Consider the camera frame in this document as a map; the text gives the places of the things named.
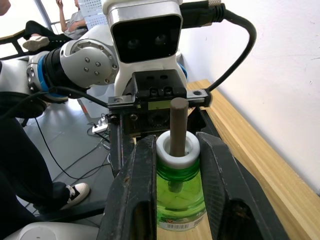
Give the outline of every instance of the power strip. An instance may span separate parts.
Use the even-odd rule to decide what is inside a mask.
[[[97,126],[92,127],[92,133],[102,133],[105,132],[108,129],[108,120],[105,117],[102,117]]]

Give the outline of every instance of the black pants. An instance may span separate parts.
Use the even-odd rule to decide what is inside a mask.
[[[45,160],[19,122],[0,121],[0,240],[38,221],[16,195],[40,212],[51,212],[64,206],[69,194],[64,183],[52,183]]]
[[[41,36],[48,37],[50,41],[49,45],[42,47],[41,50],[37,50],[37,52],[52,51],[54,49],[60,48],[63,44],[72,40],[72,38],[67,37],[63,33],[56,35],[54,32],[50,31],[36,21],[28,21],[25,24],[23,38],[25,40],[28,40],[32,34],[39,34]]]

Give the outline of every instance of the white shoe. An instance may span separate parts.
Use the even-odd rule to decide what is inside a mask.
[[[46,36],[31,36],[29,40],[22,44],[22,47],[29,51],[36,51],[50,43]]]
[[[84,200],[89,192],[90,187],[86,183],[78,183],[74,186],[66,186],[67,189],[70,190],[70,198],[67,201],[67,204],[64,205],[61,209],[68,209],[74,205],[79,204],[82,200]]]

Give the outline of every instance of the camera lens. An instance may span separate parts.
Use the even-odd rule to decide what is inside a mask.
[[[164,34],[160,34],[159,36],[157,36],[154,40],[154,44],[158,45],[158,46],[162,46],[165,45],[168,41],[168,37],[167,35]]]
[[[128,49],[137,49],[140,46],[140,41],[138,39],[131,39],[128,41]]]

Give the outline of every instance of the wooden table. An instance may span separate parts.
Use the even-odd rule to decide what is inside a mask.
[[[203,89],[207,80],[188,84]],[[258,180],[292,240],[320,240],[320,197],[217,90],[206,110],[233,155]],[[158,228],[158,240],[211,240],[208,219],[185,232]]]

